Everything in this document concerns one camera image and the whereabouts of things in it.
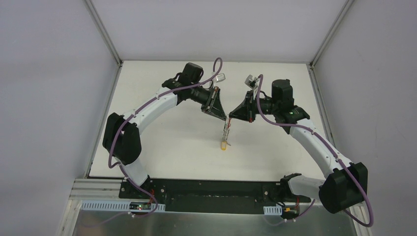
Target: white wall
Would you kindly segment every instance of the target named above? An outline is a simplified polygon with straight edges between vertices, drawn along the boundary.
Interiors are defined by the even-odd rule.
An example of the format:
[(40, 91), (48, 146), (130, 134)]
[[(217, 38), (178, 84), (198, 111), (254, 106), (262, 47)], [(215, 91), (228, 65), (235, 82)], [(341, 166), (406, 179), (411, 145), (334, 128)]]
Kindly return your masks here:
[(338, 148), (369, 170), (375, 235), (417, 231), (417, 1), (358, 0), (316, 66)]
[(0, 235), (54, 235), (116, 64), (81, 0), (0, 3)]
[(345, 0), (94, 0), (129, 60), (310, 62)]

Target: white table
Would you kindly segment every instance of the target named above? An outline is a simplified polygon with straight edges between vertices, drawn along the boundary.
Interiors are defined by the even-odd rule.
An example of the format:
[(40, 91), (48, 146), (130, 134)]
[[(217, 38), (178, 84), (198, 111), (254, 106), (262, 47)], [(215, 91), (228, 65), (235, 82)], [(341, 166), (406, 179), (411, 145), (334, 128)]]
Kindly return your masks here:
[[(154, 95), (161, 84), (181, 72), (187, 61), (125, 61), (108, 115), (122, 114)], [(211, 75), (212, 62), (194, 62)], [(252, 74), (264, 75), (262, 90), (270, 96), (271, 82), (290, 79), (295, 104), (310, 114), (323, 134), (319, 109), (305, 64), (225, 62), (219, 83), (220, 99), (226, 113), (244, 99), (249, 90), (243, 82)], [(201, 112), (200, 104), (187, 100), (167, 111), (147, 127), (141, 136), (140, 160), (156, 178), (276, 181), (284, 175), (302, 173), (324, 178), (303, 147), (261, 116), (248, 123), (232, 120), (226, 151), (220, 149), (224, 122)], [(102, 146), (104, 130), (90, 176), (122, 177), (118, 168), (107, 167), (108, 152)]]

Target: yellow object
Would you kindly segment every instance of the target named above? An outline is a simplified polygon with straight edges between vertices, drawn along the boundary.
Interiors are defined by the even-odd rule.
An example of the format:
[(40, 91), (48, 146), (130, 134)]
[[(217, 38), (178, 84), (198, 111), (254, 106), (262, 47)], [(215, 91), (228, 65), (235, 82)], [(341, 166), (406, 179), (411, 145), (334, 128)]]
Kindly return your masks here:
[(221, 144), (222, 150), (225, 151), (226, 147), (227, 147), (227, 141), (222, 141), (222, 144)]

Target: robotic arm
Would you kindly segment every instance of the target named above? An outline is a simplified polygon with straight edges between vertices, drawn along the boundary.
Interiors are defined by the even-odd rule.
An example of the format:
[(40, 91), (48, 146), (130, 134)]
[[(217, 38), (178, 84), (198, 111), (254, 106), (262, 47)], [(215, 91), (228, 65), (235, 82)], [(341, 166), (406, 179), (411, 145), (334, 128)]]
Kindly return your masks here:
[[(202, 74), (203, 69), (200, 66), (188, 63), (182, 73), (177, 74), (176, 77), (178, 77), (178, 80), (176, 80), (176, 77), (166, 80), (156, 94), (148, 100), (147, 106), (140, 112), (137, 113), (143, 105), (127, 111), (123, 115), (113, 113), (107, 118), (103, 147), (108, 152), (111, 152), (113, 141), (118, 134), (118, 129), (125, 123), (121, 133), (118, 134), (112, 154), (136, 184), (141, 185), (148, 178), (148, 174), (138, 158), (142, 151), (141, 134), (151, 122), (165, 111), (175, 107), (182, 101), (191, 99), (201, 104), (202, 112), (221, 120), (226, 120), (226, 115), (220, 103), (220, 88), (214, 86), (215, 82), (220, 82), (225, 79), (224, 75), (217, 75), (213, 79), (213, 85), (209, 89), (197, 86), (177, 90), (159, 97), (160, 94), (172, 89), (197, 84)], [(131, 116), (132, 118), (126, 122), (126, 118)]]
[[(248, 122), (255, 120), (259, 113), (256, 94), (258, 90), (258, 78), (249, 76), (245, 84), (252, 90), (246, 93), (244, 101), (234, 109), (230, 118), (236, 118)], [(319, 133), (316, 126), (310, 120), (310, 116), (303, 108), (294, 105), (293, 88), (289, 80), (275, 80), (272, 82), (271, 97), (260, 98), (260, 109), (265, 115), (273, 115), (275, 121), (280, 124), (298, 124), (310, 128)], [(311, 155), (320, 167), (326, 180), (304, 177), (301, 174), (292, 174), (281, 179), (292, 194), (303, 195), (318, 199), (330, 213), (337, 213), (362, 202), (363, 196), (348, 176), (346, 171), (333, 157), (326, 145), (313, 133), (296, 126), (284, 126), (287, 134), (295, 138)], [(362, 163), (354, 164), (350, 159), (340, 154), (327, 140), (325, 142), (338, 154), (338, 158), (344, 163), (353, 176), (366, 192), (368, 170)]]

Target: white table surface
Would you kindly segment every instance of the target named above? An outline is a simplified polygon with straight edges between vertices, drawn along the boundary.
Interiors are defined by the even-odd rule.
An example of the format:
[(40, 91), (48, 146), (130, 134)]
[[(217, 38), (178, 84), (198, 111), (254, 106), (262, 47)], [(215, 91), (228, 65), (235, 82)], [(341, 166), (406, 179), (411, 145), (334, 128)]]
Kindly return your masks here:
[[(143, 104), (161, 84), (181, 72), (187, 61), (125, 61), (108, 115), (122, 114)], [(211, 75), (212, 62), (194, 62)], [(290, 79), (295, 104), (304, 108), (323, 134), (319, 109), (305, 64), (225, 62), (219, 83), (226, 113), (244, 99), (249, 90), (243, 82), (252, 74), (264, 75), (262, 90), (270, 96), (271, 83)], [(220, 149), (224, 122), (201, 112), (200, 104), (186, 100), (162, 114), (141, 135), (140, 160), (151, 177), (181, 179), (276, 181), (284, 175), (302, 173), (324, 178), (303, 147), (260, 115), (255, 122), (233, 119), (226, 151)], [(91, 166), (90, 176), (122, 177), (118, 168), (107, 167), (108, 152), (102, 146), (104, 130)]]

